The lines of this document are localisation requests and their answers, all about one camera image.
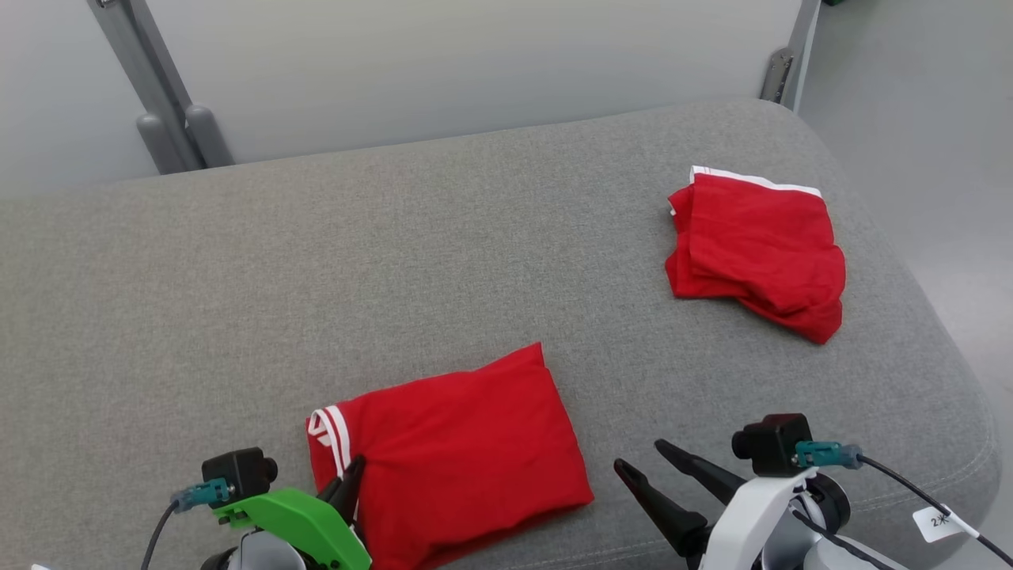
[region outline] red shorts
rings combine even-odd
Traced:
[[[679,242],[666,262],[677,298],[734,298],[826,343],[841,327],[844,253],[820,190],[694,166],[669,197]]]
[[[318,491],[366,458],[358,522],[376,570],[434,568],[594,499],[541,344],[316,410],[306,428]]]

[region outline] teal connector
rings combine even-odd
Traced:
[[[172,494],[173,501],[179,501],[172,512],[185,512],[198,505],[210,505],[229,500],[229,483],[224,478],[212,479],[192,485]]]
[[[795,444],[795,459],[800,468],[838,466],[858,469],[862,463],[858,445],[841,445],[837,441],[799,441]]]

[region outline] gray floor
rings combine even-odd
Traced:
[[[991,397],[1005,470],[1001,497],[980,530],[1007,552],[1013,552],[1011,30],[1010,0],[825,5],[799,109],[892,238]],[[1005,566],[969,543],[940,568]]]

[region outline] cable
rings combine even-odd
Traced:
[[[874,470],[877,470],[877,471],[885,474],[886,476],[888,476],[893,481],[897,481],[901,485],[904,485],[905,487],[907,487],[908,490],[910,490],[912,493],[918,495],[926,503],[929,503],[930,505],[932,505],[932,507],[934,509],[938,510],[940,513],[942,513],[944,516],[946,516],[946,518],[948,518],[948,519],[952,520],[953,522],[955,522],[958,526],[960,526],[960,528],[963,530],[964,533],[966,533],[967,535],[969,535],[971,538],[973,538],[979,543],[982,543],[983,545],[985,545],[985,548],[987,548],[990,551],[992,551],[992,553],[995,554],[996,556],[998,556],[1000,559],[1002,559],[1003,562],[1005,562],[1010,567],[1013,567],[1013,558],[1010,558],[1010,555],[1008,555],[1005,552],[1003,552],[1002,549],[1000,549],[999,547],[997,547],[992,541],[990,541],[987,538],[985,538],[985,536],[982,535],[981,533],[979,533],[977,528],[975,528],[970,524],[967,524],[966,522],[964,522],[964,520],[962,518],[960,518],[959,516],[957,516],[956,513],[954,513],[952,510],[946,508],[945,505],[943,505],[939,501],[933,499],[931,496],[929,496],[928,493],[926,493],[925,491],[923,491],[922,489],[920,489],[917,485],[915,485],[914,483],[912,483],[912,482],[908,481],[907,479],[905,479],[904,477],[902,477],[901,474],[897,473],[895,471],[889,469],[888,467],[880,464],[879,462],[877,462],[875,460],[870,460],[869,458],[866,458],[865,456],[863,456],[861,454],[858,455],[858,461],[861,462],[861,463],[863,463],[863,464],[865,464],[865,465],[867,465],[867,466],[869,466],[870,468],[872,468]]]
[[[141,562],[141,570],[148,570],[148,565],[151,564],[151,555],[155,553],[155,543],[158,542],[158,536],[162,534],[162,527],[165,526],[165,521],[169,519],[169,515],[172,511],[176,510],[179,506],[179,501],[173,500],[169,503],[169,508],[165,509],[162,513],[162,518],[158,519],[158,524],[155,525],[155,532],[151,534],[151,541],[148,542],[148,550],[144,553],[144,561]]]
[[[854,556],[858,560],[862,560],[864,562],[868,562],[874,568],[876,568],[876,570],[897,570],[897,568],[893,568],[892,566],[884,564],[884,563],[880,562],[878,559],[873,558],[872,556],[866,554],[865,552],[863,552],[861,549],[859,549],[855,545],[852,545],[851,543],[849,543],[847,541],[842,541],[840,537],[838,537],[837,535],[834,535],[834,534],[830,533],[829,531],[827,531],[823,526],[820,526],[815,522],[812,522],[811,520],[809,520],[809,518],[807,516],[805,516],[804,514],[798,512],[797,510],[792,510],[791,514],[795,515],[795,518],[797,518],[798,520],[801,520],[802,524],[808,526],[809,531],[812,531],[813,533],[816,533],[817,535],[820,535],[824,539],[827,539],[832,545],[844,549],[845,551],[848,552],[848,554],[850,554],[851,556]]]
[[[929,503],[930,505],[932,505],[933,507],[935,507],[936,510],[938,510],[939,512],[945,514],[946,516],[949,516],[949,515],[953,514],[953,511],[951,511],[950,509],[948,509],[945,506],[943,506],[942,503],[940,503],[939,501],[937,501],[937,500],[933,499],[932,497],[930,497],[928,493],[926,493],[925,491],[922,491],[917,485],[915,485],[914,483],[908,481],[907,479],[905,479],[904,477],[902,477],[901,474],[899,474],[895,471],[889,469],[888,467],[880,464],[879,462],[877,462],[875,460],[870,460],[869,458],[866,458],[865,456],[863,456],[861,454],[858,455],[858,461],[861,462],[861,463],[863,463],[863,464],[865,464],[865,465],[867,465],[867,466],[869,466],[870,468],[872,468],[874,470],[877,470],[877,471],[880,471],[880,472],[886,474],[890,479],[892,479],[893,481],[897,481],[901,485],[904,485],[905,487],[907,487],[909,491],[911,491],[912,493],[914,493],[914,494],[918,495],[919,497],[921,497],[921,499],[923,501],[925,501],[926,503]]]
[[[1003,559],[1003,562],[1005,562],[1006,564],[1009,564],[1010,566],[1013,566],[1013,558],[1010,558],[1010,555],[1008,555],[1005,552],[1003,552],[992,541],[986,539],[982,535],[979,535],[978,536],[978,542],[982,543],[983,545],[985,545],[985,548],[987,548],[990,551],[992,551],[996,556],[998,556],[999,558]]]

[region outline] black cable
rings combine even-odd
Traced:
[[[813,533],[816,533],[820,536],[822,536],[824,539],[827,539],[832,545],[844,549],[845,551],[848,552],[848,554],[850,554],[851,556],[854,556],[858,560],[862,560],[862,561],[868,562],[869,564],[871,564],[872,566],[874,566],[876,568],[876,570],[897,570],[897,568],[893,568],[892,566],[884,564],[884,563],[880,562],[878,559],[873,558],[871,555],[866,554],[864,551],[862,551],[861,549],[859,549],[855,545],[853,545],[853,544],[851,544],[851,543],[849,543],[847,541],[842,541],[840,537],[838,537],[837,535],[832,534],[831,532],[827,531],[823,526],[820,526],[815,522],[812,522],[811,520],[809,520],[809,517],[807,517],[804,514],[798,512],[797,510],[791,511],[791,514],[794,514],[795,518],[797,518],[798,520],[801,520],[802,524],[808,526],[809,531],[812,531]]]
[[[169,515],[172,511],[176,510],[179,506],[179,501],[172,501],[169,504],[169,508],[165,509],[162,513],[162,518],[158,519],[158,524],[155,526],[155,532],[151,534],[151,541],[148,542],[148,551],[144,553],[144,561],[141,562],[141,570],[148,570],[148,565],[151,564],[151,555],[155,553],[155,543],[158,542],[158,536],[162,534],[162,528],[165,526],[165,521],[169,519]]]
[[[879,471],[881,473],[886,474],[890,479],[892,479],[893,481],[897,481],[901,485],[904,485],[905,487],[907,487],[912,493],[918,495],[923,501],[925,501],[926,503],[929,503],[930,505],[932,505],[933,508],[935,508],[936,510],[938,510],[939,512],[941,512],[943,515],[950,516],[951,514],[953,514],[953,511],[951,511],[950,509],[948,509],[945,506],[943,506],[939,501],[937,501],[937,500],[933,499],[932,497],[930,497],[928,493],[926,493],[925,491],[922,491],[917,485],[915,485],[914,483],[908,481],[907,479],[905,479],[904,477],[902,477],[901,474],[899,474],[895,471],[889,469],[888,467],[880,464],[879,462],[877,462],[875,460],[870,460],[870,459],[866,458],[865,456],[862,456],[861,454],[858,455],[858,461],[861,462],[861,463],[863,463],[863,464],[865,464],[865,465],[867,465],[867,466],[869,466],[870,468],[872,468],[874,470],[877,470],[877,471]],[[979,533],[978,537],[976,537],[975,540],[978,541],[979,543],[982,543],[983,545],[985,545],[985,548],[987,548],[990,551],[992,551],[993,554],[995,554],[1000,559],[1002,559],[1002,561],[1005,562],[1007,565],[1009,565],[1010,567],[1013,567],[1013,558],[1010,558],[1010,555],[1008,555],[1005,552],[1003,552],[1002,549],[1000,549],[999,547],[997,547],[992,541],[990,541],[987,538],[985,538],[985,535],[982,535],[981,533]]]
[[[985,545],[985,548],[987,548],[990,551],[992,551],[993,554],[995,554],[999,558],[1003,559],[1003,562],[1005,562],[1006,564],[1009,564],[1010,566],[1013,566],[1013,558],[1010,558],[1010,555],[1008,555],[1005,552],[1003,552],[1002,549],[1000,549],[999,547],[997,547],[992,541],[986,539],[984,535],[979,535],[978,536],[978,542],[982,543],[983,545]]]
[[[933,507],[935,507],[936,510],[938,510],[939,512],[943,513],[944,515],[949,516],[949,515],[953,514],[953,511],[951,511],[950,509],[944,507],[942,505],[942,503],[940,503],[939,501],[937,501],[937,500],[933,499],[932,497],[930,497],[929,494],[926,493],[925,491],[922,491],[918,487],[918,485],[915,485],[914,483],[908,481],[907,479],[905,479],[904,477],[902,477],[901,474],[899,474],[895,471],[889,469],[888,467],[880,464],[879,462],[877,462],[875,460],[870,460],[870,459],[866,458],[865,456],[862,456],[861,454],[858,455],[858,461],[862,462],[863,464],[869,466],[870,468],[872,468],[874,470],[877,470],[877,471],[880,471],[880,472],[886,474],[890,479],[892,479],[893,481],[897,481],[901,485],[904,485],[905,487],[907,487],[909,491],[911,491],[912,493],[914,493],[914,494],[918,495],[919,497],[921,497],[921,499],[923,501],[925,501],[926,503],[929,503],[930,505],[932,505]]]

